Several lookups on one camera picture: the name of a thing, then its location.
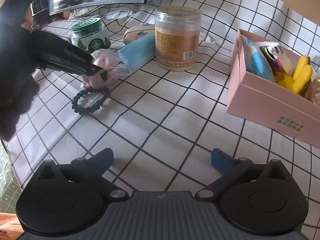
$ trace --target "soap bar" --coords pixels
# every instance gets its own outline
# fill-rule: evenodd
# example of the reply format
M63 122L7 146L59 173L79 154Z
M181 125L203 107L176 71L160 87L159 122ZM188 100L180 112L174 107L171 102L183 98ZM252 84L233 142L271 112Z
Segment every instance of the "soap bar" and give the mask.
M137 25L126 30L126 32L123 35L123 42L125 45L127 45L130 42L140 39L149 33L155 33L154 24L143 23L141 25Z

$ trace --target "green jar lid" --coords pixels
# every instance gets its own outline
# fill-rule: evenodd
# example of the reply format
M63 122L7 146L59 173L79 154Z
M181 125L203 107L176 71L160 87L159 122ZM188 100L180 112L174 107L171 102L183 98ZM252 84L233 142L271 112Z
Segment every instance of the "green jar lid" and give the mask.
M85 36L95 33L102 27L101 18L84 20L72 26L71 31L76 36Z

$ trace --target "candy wrapper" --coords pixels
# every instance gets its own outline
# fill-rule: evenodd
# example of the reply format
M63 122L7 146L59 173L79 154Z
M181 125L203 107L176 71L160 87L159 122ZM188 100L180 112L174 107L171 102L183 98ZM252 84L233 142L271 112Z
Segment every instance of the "candy wrapper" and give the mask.
M278 42L262 41L256 42L256 45L259 46L263 55L266 57L274 75L276 72L290 72L292 64Z

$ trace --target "barcode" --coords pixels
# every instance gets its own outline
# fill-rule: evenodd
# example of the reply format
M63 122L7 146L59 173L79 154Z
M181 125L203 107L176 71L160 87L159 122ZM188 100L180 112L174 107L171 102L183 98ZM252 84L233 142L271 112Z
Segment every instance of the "barcode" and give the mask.
M197 51L189 51L183 53L183 60L193 58L197 54Z

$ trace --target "green cutting mat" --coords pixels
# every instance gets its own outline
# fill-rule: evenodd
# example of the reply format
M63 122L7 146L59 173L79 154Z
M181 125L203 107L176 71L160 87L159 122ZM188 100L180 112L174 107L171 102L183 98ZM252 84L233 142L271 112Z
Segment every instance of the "green cutting mat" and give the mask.
M15 213L21 189L14 175L8 154L0 142L0 212Z

